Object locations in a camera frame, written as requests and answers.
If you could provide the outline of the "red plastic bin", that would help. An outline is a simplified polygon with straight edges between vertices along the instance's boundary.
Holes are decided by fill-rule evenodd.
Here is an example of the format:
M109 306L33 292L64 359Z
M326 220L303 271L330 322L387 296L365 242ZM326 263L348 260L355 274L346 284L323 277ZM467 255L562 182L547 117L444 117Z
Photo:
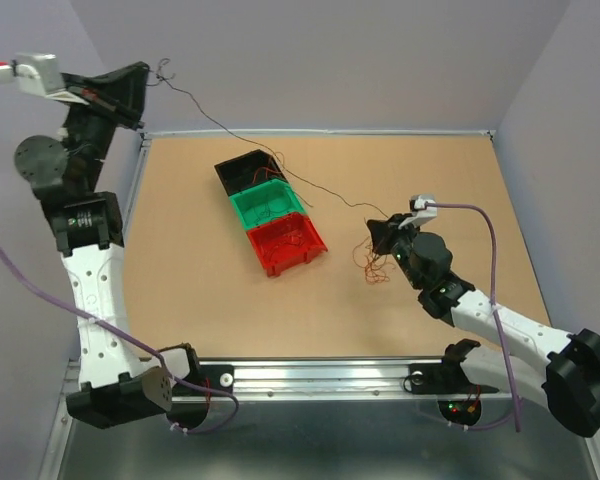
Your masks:
M328 251L310 218L293 212L246 232L268 277L313 259Z

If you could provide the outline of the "green plastic bin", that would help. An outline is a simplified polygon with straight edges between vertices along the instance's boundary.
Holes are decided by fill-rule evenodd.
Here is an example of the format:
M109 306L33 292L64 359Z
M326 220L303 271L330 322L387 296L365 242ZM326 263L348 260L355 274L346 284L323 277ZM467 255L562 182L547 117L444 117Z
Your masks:
M272 179L229 197L245 231L292 213L306 211L291 186Z

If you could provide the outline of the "black plastic bin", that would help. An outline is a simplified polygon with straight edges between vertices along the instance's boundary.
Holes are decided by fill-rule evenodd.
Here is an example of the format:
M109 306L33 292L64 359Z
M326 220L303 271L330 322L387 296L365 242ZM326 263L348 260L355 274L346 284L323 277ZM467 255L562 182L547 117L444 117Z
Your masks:
M272 179L286 181L274 157L254 150L214 166L228 196L240 193Z

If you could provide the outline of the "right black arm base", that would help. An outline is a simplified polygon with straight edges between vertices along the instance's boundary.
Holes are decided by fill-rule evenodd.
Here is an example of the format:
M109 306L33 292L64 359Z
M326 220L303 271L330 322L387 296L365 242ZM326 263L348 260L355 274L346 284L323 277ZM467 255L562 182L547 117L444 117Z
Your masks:
M449 344L441 357L402 362L403 389L414 395L467 395L475 393L480 386L483 393L497 393L498 389L493 386L470 381L461 369L467 355L479 346L477 341L463 339Z

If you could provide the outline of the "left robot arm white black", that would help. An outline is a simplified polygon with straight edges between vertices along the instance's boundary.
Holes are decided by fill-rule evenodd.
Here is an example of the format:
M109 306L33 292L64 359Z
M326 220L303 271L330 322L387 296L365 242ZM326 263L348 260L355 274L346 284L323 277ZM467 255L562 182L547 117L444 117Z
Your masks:
M52 54L20 54L8 67L19 89L67 105L56 137L35 135L14 153L17 172L39 201L72 285L81 347L79 387L68 413L106 429L166 414L172 386L195 392L203 371L182 359L169 371L141 360L129 336L123 292L123 220L117 197L96 189L119 128L143 128L150 73L144 62L85 77L60 71Z

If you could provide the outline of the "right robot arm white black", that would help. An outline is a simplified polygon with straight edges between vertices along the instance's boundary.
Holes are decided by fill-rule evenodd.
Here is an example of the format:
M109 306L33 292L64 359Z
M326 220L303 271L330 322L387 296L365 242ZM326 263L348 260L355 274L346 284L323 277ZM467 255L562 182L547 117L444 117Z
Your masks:
M452 271L443 238L423 231L422 223L414 214L367 221L373 253L396 261L430 317L501 347L449 346L440 366L443 384L508 391L546 408L571 433L593 437L600 429L600 335L556 329L497 303Z

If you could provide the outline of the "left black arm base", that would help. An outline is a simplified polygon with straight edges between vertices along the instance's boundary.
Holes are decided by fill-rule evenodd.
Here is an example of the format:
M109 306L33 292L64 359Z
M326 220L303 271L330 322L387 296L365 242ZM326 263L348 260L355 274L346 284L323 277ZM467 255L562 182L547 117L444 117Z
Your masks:
M229 363L201 363L187 367L183 373L175 373L179 379L196 385L197 389L174 381L172 394L174 397L227 396L233 393L235 367Z

